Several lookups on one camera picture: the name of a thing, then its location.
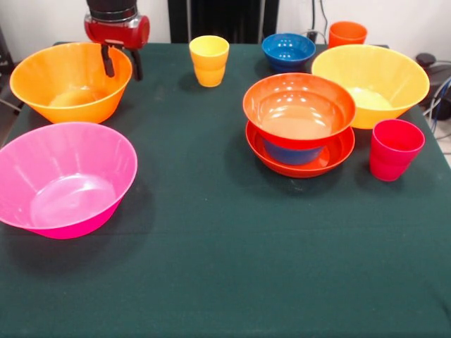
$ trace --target yellow cup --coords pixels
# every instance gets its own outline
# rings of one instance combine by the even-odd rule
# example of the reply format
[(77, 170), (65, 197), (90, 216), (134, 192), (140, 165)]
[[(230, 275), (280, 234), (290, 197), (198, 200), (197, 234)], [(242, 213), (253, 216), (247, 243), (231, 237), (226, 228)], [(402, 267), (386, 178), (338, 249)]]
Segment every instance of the yellow cup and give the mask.
[(216, 35), (204, 35), (190, 42), (190, 54), (197, 81), (204, 87), (219, 86), (226, 71), (229, 44)]

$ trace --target red-orange bowl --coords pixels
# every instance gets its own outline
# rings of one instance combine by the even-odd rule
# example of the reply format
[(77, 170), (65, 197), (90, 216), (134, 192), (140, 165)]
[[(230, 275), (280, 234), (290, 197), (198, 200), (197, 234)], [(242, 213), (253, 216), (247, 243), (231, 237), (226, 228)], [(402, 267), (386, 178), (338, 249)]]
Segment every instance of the red-orange bowl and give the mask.
[(293, 178), (310, 178), (323, 175), (338, 167), (354, 150), (355, 136), (351, 127), (330, 140), (318, 158), (302, 165), (286, 165), (273, 160), (265, 150), (263, 137), (251, 123), (246, 125), (246, 139), (252, 151), (268, 168)]
[(344, 88), (304, 73), (278, 74), (256, 82), (242, 106), (263, 138), (296, 150), (324, 146), (355, 117), (354, 100)]

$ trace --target orange bowl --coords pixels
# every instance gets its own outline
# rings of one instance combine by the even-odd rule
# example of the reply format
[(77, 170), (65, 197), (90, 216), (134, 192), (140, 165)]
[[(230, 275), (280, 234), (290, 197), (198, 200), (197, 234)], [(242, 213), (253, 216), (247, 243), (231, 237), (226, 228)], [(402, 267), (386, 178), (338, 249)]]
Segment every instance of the orange bowl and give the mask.
[(264, 78), (243, 99), (248, 120), (271, 143), (286, 149), (323, 146), (354, 119), (351, 95), (338, 84), (304, 73)]
[(252, 151), (268, 168), (293, 178), (310, 178), (323, 175), (338, 167), (354, 150), (355, 137), (351, 127), (330, 140), (318, 158), (303, 165), (286, 165), (273, 160), (265, 150), (263, 137), (251, 123), (246, 125), (246, 139)]
[(100, 49), (100, 44), (77, 42), (38, 51), (13, 71), (11, 90), (50, 122), (103, 122), (122, 98), (132, 63), (110, 48), (115, 76), (108, 77)]

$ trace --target pink bowl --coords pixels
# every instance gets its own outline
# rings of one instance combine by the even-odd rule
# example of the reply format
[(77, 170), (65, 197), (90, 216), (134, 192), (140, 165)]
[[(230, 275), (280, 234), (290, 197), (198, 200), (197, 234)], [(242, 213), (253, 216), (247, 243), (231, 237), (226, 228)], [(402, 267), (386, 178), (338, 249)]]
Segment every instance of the pink bowl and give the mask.
[(94, 123), (59, 123), (0, 149), (0, 221), (69, 239), (101, 227), (137, 172), (133, 145)]

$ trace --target bowl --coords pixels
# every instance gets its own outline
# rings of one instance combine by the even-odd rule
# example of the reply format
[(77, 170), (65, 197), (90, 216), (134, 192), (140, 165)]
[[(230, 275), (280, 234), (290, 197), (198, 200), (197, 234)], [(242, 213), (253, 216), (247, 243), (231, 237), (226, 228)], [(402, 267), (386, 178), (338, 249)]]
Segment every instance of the bowl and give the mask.
[(100, 123), (117, 108), (132, 76), (129, 58), (109, 49), (114, 77), (105, 74), (100, 44), (60, 44), (38, 51), (11, 74), (13, 93), (52, 123)]
[(360, 129), (398, 118), (429, 91), (423, 68), (407, 56), (379, 46), (350, 44), (328, 49), (315, 58), (311, 72), (349, 91), (357, 106), (352, 126)]
[(281, 162), (283, 164), (288, 165), (301, 165), (308, 162), (312, 162), (319, 156), (319, 154), (324, 148), (323, 146), (320, 146), (318, 148), (313, 149), (292, 150), (283, 148), (281, 146), (276, 146), (275, 144), (270, 143), (266, 139), (263, 139), (263, 143), (266, 152), (271, 158), (273, 158), (277, 162)]
[(310, 178), (323, 175), (338, 167), (352, 153), (355, 145), (354, 132), (347, 128), (324, 146), (314, 161), (304, 165), (285, 165), (274, 161), (266, 152), (263, 137), (251, 123), (246, 125), (246, 139), (252, 151), (268, 168), (276, 173), (292, 178)]
[(0, 221), (54, 239), (101, 227), (137, 172), (132, 144), (94, 123), (59, 123), (0, 149)]
[(267, 141), (286, 149), (324, 146), (355, 115), (351, 95), (318, 76), (287, 73), (253, 84), (243, 99), (247, 119)]
[(270, 35), (265, 38), (261, 48), (271, 67), (279, 73), (301, 71), (316, 51), (310, 39), (292, 33)]

